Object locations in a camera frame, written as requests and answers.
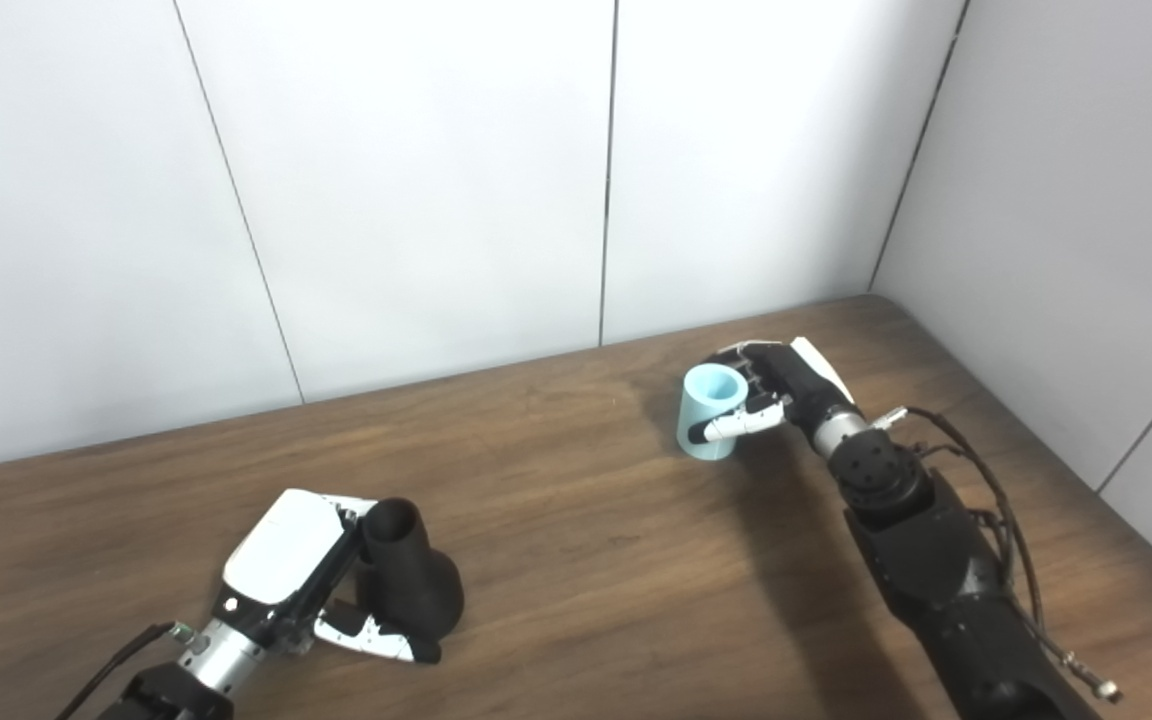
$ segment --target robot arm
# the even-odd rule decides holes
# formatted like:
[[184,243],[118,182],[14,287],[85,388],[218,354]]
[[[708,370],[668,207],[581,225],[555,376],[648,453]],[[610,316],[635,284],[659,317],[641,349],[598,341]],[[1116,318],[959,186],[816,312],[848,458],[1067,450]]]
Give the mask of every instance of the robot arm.
[[[328,606],[358,561],[369,564],[366,596]],[[221,579],[206,628],[172,630],[187,651],[138,673],[101,720],[228,720],[232,698],[265,657],[300,655],[314,638],[438,662],[438,642],[465,606],[456,566],[430,550],[419,511],[402,498],[288,488],[229,555]]]
[[[804,338],[791,344],[737,343],[710,361],[740,370],[750,381],[751,396],[759,404],[781,406],[783,419],[827,461],[847,505],[847,526],[888,611],[914,630],[964,720],[1097,720],[1043,654],[1044,647],[1092,685],[1097,697],[1119,700],[1114,684],[1060,651],[1043,629],[1041,615],[1036,621],[1016,601],[1011,562],[1020,528],[1006,497],[1000,495],[1005,520],[993,524],[998,552],[1005,553],[1000,559],[978,521],[993,515],[968,510],[940,473],[925,469],[911,448],[892,441],[887,429],[904,418],[904,407],[874,423],[865,420],[838,374]],[[740,429],[732,432],[733,423],[748,407],[695,425],[689,437],[699,442],[740,434]],[[947,425],[940,416],[909,411],[927,415],[942,429]],[[744,427],[773,425],[744,420]],[[965,438],[952,433],[964,455],[978,461]],[[987,471],[983,461],[979,467]],[[1002,492],[992,473],[987,482]]]

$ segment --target white wall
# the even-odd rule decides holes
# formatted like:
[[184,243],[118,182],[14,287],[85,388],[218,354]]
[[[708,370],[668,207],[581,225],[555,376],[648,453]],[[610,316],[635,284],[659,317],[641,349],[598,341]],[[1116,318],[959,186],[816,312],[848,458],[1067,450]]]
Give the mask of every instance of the white wall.
[[306,400],[598,344],[612,0],[180,9]]
[[863,290],[958,1],[619,6],[0,1],[0,460]]
[[172,3],[0,1],[0,460],[298,401]]
[[1152,418],[1152,3],[970,6],[874,290],[1100,486]]
[[865,291],[961,0],[622,0],[604,340]]

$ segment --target wire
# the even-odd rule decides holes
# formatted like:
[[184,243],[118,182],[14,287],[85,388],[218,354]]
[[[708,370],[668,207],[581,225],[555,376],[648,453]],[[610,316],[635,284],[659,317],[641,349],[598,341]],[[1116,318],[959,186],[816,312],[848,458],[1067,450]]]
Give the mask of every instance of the wire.
[[[905,410],[910,415],[918,415],[919,418],[929,420],[935,425],[938,430],[941,430],[946,437],[954,441],[954,445],[938,445],[929,448],[922,448],[918,450],[919,457],[926,457],[937,452],[947,450],[960,457],[964,457],[972,462],[975,468],[980,473],[980,478],[986,482],[991,491],[993,491],[993,497],[995,497],[995,502],[998,505],[998,511],[1002,515],[999,520],[993,511],[990,510],[970,510],[973,518],[978,523],[983,523],[986,528],[991,529],[995,541],[998,543],[998,552],[1000,552],[1002,564],[1005,566],[1005,579],[1007,588],[1009,588],[1009,600],[1011,606],[1015,607],[1016,614],[1020,615],[1021,621],[1026,626],[1030,634],[1037,638],[1038,643],[1041,644],[1044,649],[1056,657],[1060,665],[1070,672],[1076,679],[1082,680],[1083,683],[1087,683],[1087,687],[1092,688],[1092,692],[1096,697],[1101,698],[1101,700],[1107,702],[1120,702],[1123,700],[1123,692],[1120,691],[1119,687],[1111,682],[1111,680],[1101,679],[1092,672],[1091,667],[1087,667],[1081,662],[1074,655],[1074,652],[1066,651],[1061,647],[1055,639],[1052,639],[1051,635],[1047,634],[1046,620],[1043,619],[1043,593],[1038,589],[1038,573],[1034,570],[1033,556],[1029,553],[1029,543],[1025,541],[1024,532],[1021,532],[1020,522],[1016,520],[1015,511],[1011,510],[1011,500],[1007,497],[1006,491],[1002,488],[1002,483],[998,482],[996,475],[990,469],[990,465],[980,454],[972,447],[972,444],[968,441],[968,438],[963,437],[963,433],[958,432],[958,429],[954,427],[950,420],[946,419],[941,414],[933,414],[930,410],[923,410],[922,407],[905,407]],[[1015,552],[1020,553],[1020,564],[1024,568],[1025,584],[1029,586],[1029,602],[1030,611],[1026,612],[1023,606],[1020,605],[1016,593],[1011,591],[1011,584],[1014,584],[1014,566],[1015,562],[1011,560],[1011,547],[1015,547]]]
[[74,700],[69,702],[69,705],[65,706],[65,710],[60,711],[60,715],[56,715],[56,720],[68,720],[69,715],[74,714],[74,711],[78,710],[78,706],[96,691],[97,685],[101,684],[105,679],[108,677],[111,673],[129,659],[129,657],[136,655],[141,652],[147,644],[161,638],[165,634],[174,628],[175,623],[159,623],[157,626],[149,626],[141,634],[132,638],[132,642],[127,643],[122,650],[119,650],[109,658],[109,661],[105,664],[88,683],[83,685],[83,689],[74,696]]
[[990,469],[987,462],[980,457],[980,454],[975,450],[975,447],[972,447],[972,444],[968,441],[968,438],[965,438],[963,433],[958,432],[958,429],[955,429],[954,424],[947,420],[945,416],[941,414],[933,414],[931,410],[924,410],[922,407],[907,406],[905,410],[909,410],[910,415],[918,415],[919,418],[929,420],[929,423],[935,425],[938,430],[941,430],[946,437],[950,438],[956,446],[954,447],[954,450],[956,450],[955,455],[961,455],[965,460],[972,462],[975,468],[979,471],[980,478],[983,478],[987,486],[990,486],[991,491],[993,491],[993,497],[995,498],[995,502],[998,505],[998,511],[1001,511],[1002,514],[1002,525],[1005,525],[1007,536],[1011,538],[1011,543],[1014,543],[1016,547],[1015,553],[1005,553],[1005,556],[1002,558],[1002,573],[1005,574],[1007,582],[1010,583],[1011,578],[1015,577],[1015,555],[1018,555],[1020,553],[1020,561],[1021,564],[1024,566],[1025,571],[1025,584],[1029,585],[1030,612],[1032,612],[1034,621],[1038,623],[1039,628],[1043,628],[1043,626],[1046,626],[1046,621],[1043,619],[1043,591],[1039,591],[1038,588],[1038,574],[1034,571],[1033,558],[1029,555],[1029,546],[1025,543],[1025,536],[1020,531],[1020,522],[1016,520],[1015,511],[1011,510],[1011,499],[1007,497],[1007,491],[1002,488],[1002,483],[998,482],[996,475],[994,475],[993,470]]

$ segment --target light blue cup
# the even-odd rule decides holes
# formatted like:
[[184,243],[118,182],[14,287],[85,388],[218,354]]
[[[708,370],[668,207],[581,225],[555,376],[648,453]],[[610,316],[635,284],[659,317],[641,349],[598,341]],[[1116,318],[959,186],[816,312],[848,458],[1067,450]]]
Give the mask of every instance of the light blue cup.
[[696,445],[687,439],[687,430],[726,414],[745,402],[749,382],[727,365],[705,364],[687,370],[682,378],[682,406],[679,407],[679,445],[698,460],[722,460],[736,450],[736,438]]

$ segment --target wood grain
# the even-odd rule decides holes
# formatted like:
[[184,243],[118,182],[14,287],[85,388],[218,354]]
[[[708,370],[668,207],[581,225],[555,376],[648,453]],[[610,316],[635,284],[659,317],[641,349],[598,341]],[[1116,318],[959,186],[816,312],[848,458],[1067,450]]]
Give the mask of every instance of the wood grain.
[[[467,584],[444,664],[273,659],[245,720],[952,719],[794,432],[700,462],[673,441],[713,348],[805,334],[863,409],[948,414],[995,464],[1053,632],[1152,719],[1152,550],[908,316],[858,297],[0,465],[0,719],[52,717],[127,638],[205,620],[220,566],[285,487],[410,497]],[[934,439],[912,420],[902,437]],[[939,465],[970,501],[957,461]],[[93,696],[94,717],[137,657]]]

